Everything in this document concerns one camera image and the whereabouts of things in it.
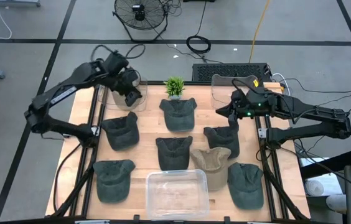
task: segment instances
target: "gray floor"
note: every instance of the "gray floor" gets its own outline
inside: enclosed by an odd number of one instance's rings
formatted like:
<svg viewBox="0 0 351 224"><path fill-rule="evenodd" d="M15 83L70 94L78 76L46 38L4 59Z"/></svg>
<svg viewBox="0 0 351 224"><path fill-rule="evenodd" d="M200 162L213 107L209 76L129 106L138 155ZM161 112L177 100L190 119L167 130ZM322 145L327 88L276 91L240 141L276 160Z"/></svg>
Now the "gray floor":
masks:
<svg viewBox="0 0 351 224"><path fill-rule="evenodd" d="M1 14L13 31L13 39L56 39L70 0L41 0L41 7L10 5L0 7ZM351 0L344 0L351 17ZM251 40L265 0L217 0L208 3L200 35L212 40ZM182 5L179 17L169 17L165 39L185 39L195 34L203 9L202 2ZM127 40L122 25L111 15L113 3L105 0L77 0L64 39ZM152 31L132 30L135 37L154 37ZM0 21L0 36L7 30ZM351 32L336 1L274 0L269 5L258 40L351 41ZM73 69L90 58L93 44L62 44L54 63L47 89L67 78ZM109 45L125 53L130 44ZM7 78L0 80L0 191L16 152L24 126L23 112L35 96L54 44L0 44L0 69ZM177 48L188 49L183 44ZM213 45L207 58L222 62L247 62L250 45ZM107 52L99 51L97 57ZM351 86L351 46L257 45L253 62L267 62L273 73L298 78L307 89L349 90ZM147 44L145 54L130 61L149 80L181 76L191 80L193 63L202 63L181 55L163 44ZM343 94L306 93L290 81L292 95L303 102L319 104ZM50 114L68 119L73 98L52 108ZM349 110L349 98L328 107ZM300 125L311 124L301 120ZM306 147L315 138L304 140ZM58 163L60 141L42 140L31 134L17 171L1 221L43 217ZM324 138L312 152L332 157L351 150L351 138ZM316 220L340 223L340 215L312 208Z"/></svg>

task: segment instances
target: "gray cap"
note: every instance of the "gray cap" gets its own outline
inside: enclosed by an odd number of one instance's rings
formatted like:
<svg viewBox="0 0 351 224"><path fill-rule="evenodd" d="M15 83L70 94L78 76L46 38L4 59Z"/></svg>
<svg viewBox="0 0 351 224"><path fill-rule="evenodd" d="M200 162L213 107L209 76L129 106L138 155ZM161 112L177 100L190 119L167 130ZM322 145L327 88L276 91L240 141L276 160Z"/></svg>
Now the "gray cap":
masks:
<svg viewBox="0 0 351 224"><path fill-rule="evenodd" d="M164 112L164 122L170 131L190 131L195 126L197 107L195 99L189 100L162 100L160 109Z"/></svg>
<svg viewBox="0 0 351 224"><path fill-rule="evenodd" d="M128 149L139 141L137 115L134 112L127 116L102 121L109 144L115 151Z"/></svg>
<svg viewBox="0 0 351 224"><path fill-rule="evenodd" d="M264 204L263 171L253 164L234 163L228 168L228 188L233 203L240 209L261 209Z"/></svg>
<svg viewBox="0 0 351 224"><path fill-rule="evenodd" d="M130 191L131 171L135 167L134 162L129 159L94 163L98 199L106 203L125 200Z"/></svg>
<svg viewBox="0 0 351 224"><path fill-rule="evenodd" d="M157 138L157 155L162 170L184 170L189 165L189 146L192 136L187 138Z"/></svg>
<svg viewBox="0 0 351 224"><path fill-rule="evenodd" d="M228 157L231 150L215 147L209 150L191 150L190 156L196 169L201 169L207 177L208 190L219 190L227 184Z"/></svg>
<svg viewBox="0 0 351 224"><path fill-rule="evenodd" d="M229 159L233 159L239 156L239 138L238 138L239 127L217 127L210 128L206 127L203 133L207 137L208 146L212 149L215 147L225 147L231 150Z"/></svg>

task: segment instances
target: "beige cap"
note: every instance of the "beige cap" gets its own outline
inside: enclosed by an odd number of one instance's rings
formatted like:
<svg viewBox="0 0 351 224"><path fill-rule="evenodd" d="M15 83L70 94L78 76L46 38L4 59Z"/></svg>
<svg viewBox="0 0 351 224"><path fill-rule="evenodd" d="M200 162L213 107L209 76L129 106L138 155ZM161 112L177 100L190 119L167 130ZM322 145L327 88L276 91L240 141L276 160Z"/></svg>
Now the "beige cap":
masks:
<svg viewBox="0 0 351 224"><path fill-rule="evenodd" d="M207 187L209 191L219 190L227 184L228 166L227 159L231 150L225 147L215 147L209 150L191 150L190 156L195 163L196 169L206 173Z"/></svg>

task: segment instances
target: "small potted plant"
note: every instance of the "small potted plant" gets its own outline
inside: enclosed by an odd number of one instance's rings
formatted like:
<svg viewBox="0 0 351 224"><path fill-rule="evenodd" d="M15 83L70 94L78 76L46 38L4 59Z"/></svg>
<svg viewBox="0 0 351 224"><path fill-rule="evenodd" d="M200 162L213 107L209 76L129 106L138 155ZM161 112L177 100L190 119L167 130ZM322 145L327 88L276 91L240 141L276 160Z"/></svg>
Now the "small potted plant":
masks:
<svg viewBox="0 0 351 224"><path fill-rule="evenodd" d="M182 91L185 90L184 80L181 77L170 77L164 84L166 84L166 93L170 100L181 99Z"/></svg>

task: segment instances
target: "wooden tabletop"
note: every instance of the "wooden tabletop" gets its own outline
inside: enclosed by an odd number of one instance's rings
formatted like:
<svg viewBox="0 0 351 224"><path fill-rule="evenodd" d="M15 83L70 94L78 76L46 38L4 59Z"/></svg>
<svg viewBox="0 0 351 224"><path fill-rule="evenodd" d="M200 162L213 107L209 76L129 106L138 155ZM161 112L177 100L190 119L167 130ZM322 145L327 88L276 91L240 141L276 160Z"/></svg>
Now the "wooden tabletop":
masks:
<svg viewBox="0 0 351 224"><path fill-rule="evenodd" d="M280 91L279 83L266 83L272 91ZM86 123L91 105L93 89L80 90L77 92L73 103L69 122L74 124ZM142 220L147 220L145 211L145 179L150 172L160 171L157 159L156 138L180 138L192 136L194 138L191 149L208 149L208 143L203 134L204 127L228 126L227 119L215 113L212 107L211 86L185 86L183 100L194 97L197 103L195 109L195 128L189 132L172 133L165 125L163 111L159 108L162 99L167 98L164 85L148 86L148 98L144 111L135 111L138 116L139 143L127 151L114 151L110 147L106 135L101 134L98 148L97 161L131 159L136 164L131 173L131 187L128 198L121 203L101 203L96 194L96 177L93 179L93 187L90 195L90 204L87 218L91 219L133 219L134 215L140 215ZM104 119L126 116L128 111L106 110ZM288 128L287 120L271 118L272 127ZM257 130L253 119L239 120L238 132L240 142L240 155L232 159L228 165L234 162L256 164L262 168L260 161L256 160L255 154L259 149ZM60 161L78 144L75 138L65 140L60 156ZM283 145L284 148L294 151L292 141ZM78 163L80 160L79 150L64 164L58 178L57 205L60 205L73 189ZM290 152L278 150L278 162L285 192L294 204L307 217L310 217L306 195L300 175L296 156ZM194 163L189 163L189 169L194 169ZM228 187L216 192L209 192L210 213L207 217L199 220L222 221L224 216L229 216L231 221L270 221L268 201L265 190L264 178L262 178L264 192L264 206L261 210L240 210L232 202ZM274 187L273 195L277 217L281 217L279 197ZM77 214L80 214L84 189L80 191ZM53 213L52 193L47 206L46 214Z"/></svg>

